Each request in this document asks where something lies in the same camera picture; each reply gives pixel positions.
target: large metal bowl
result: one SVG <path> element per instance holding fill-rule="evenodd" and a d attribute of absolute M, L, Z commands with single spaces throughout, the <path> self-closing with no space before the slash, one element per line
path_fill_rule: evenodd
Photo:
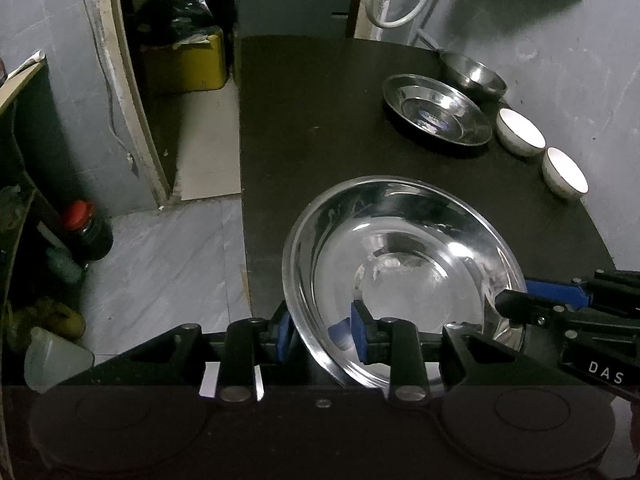
<path fill-rule="evenodd" d="M 489 120 L 455 88 L 421 75 L 399 74 L 382 85 L 386 104 L 428 136 L 460 146 L 482 146 L 491 139 Z"/>
<path fill-rule="evenodd" d="M 442 80 L 473 101 L 497 101 L 507 91 L 504 79 L 475 59 L 457 52 L 440 51 L 438 56 L 442 62 Z"/>
<path fill-rule="evenodd" d="M 478 212 L 422 182 L 367 176 L 332 187 L 299 216 L 287 238 L 282 282 L 310 353 L 337 381 L 386 387 L 386 365 L 363 365 L 350 306 L 399 317 L 422 332 L 469 322 L 519 348 L 522 329 L 495 311 L 505 288 L 526 291 L 516 259 Z M 437 365 L 432 384 L 440 381 Z"/>

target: bolt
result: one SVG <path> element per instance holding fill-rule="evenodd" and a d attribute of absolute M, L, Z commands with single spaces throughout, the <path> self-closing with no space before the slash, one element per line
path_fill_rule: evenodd
<path fill-rule="evenodd" d="M 421 386 L 398 386 L 395 393 L 403 402 L 419 402 L 427 396 L 427 392 Z"/>
<path fill-rule="evenodd" d="M 251 397 L 251 391 L 245 386 L 225 386 L 220 390 L 220 399 L 225 402 L 245 402 Z"/>
<path fill-rule="evenodd" d="M 316 400 L 316 407 L 317 408 L 330 408 L 331 407 L 331 401 L 329 399 L 318 399 L 318 400 Z"/>

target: black table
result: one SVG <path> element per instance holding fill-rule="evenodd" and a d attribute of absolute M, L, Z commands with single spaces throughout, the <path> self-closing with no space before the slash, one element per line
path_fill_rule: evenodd
<path fill-rule="evenodd" d="M 434 52 L 364 40 L 292 36 L 241 44 L 240 143 L 246 262 L 252 311 L 270 317 L 284 298 L 282 248 L 300 212 L 329 187 L 388 174 L 438 186 L 477 209 L 505 239 L 527 277 L 569 281 L 614 269 L 580 202 L 546 187 L 540 160 L 510 155 L 495 139 L 454 158 L 401 135 L 382 106 L 396 73 L 437 77 Z"/>

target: stainless steel plate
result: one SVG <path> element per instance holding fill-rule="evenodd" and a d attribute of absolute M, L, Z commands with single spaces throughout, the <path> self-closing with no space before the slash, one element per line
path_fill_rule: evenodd
<path fill-rule="evenodd" d="M 287 238 L 282 282 L 314 358 L 343 384 L 386 387 L 386 365 L 363 365 L 350 333 L 362 299 L 374 318 L 401 317 L 422 332 L 469 322 L 519 348 L 522 329 L 495 311 L 505 288 L 526 291 L 513 254 L 482 216 L 422 182 L 368 176 L 338 184 L 299 216 Z M 437 365 L 428 372 L 440 381 Z"/>
<path fill-rule="evenodd" d="M 482 146 L 491 139 L 491 125 L 480 108 L 440 81 L 393 75 L 386 78 L 382 93 L 393 111 L 425 134 L 461 146 Z"/>

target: yellow container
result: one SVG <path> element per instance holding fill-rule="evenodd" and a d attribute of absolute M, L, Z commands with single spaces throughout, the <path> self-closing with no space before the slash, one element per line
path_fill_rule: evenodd
<path fill-rule="evenodd" d="M 146 84 L 153 94 L 217 90 L 226 82 L 222 31 L 205 43 L 148 48 L 142 53 Z"/>

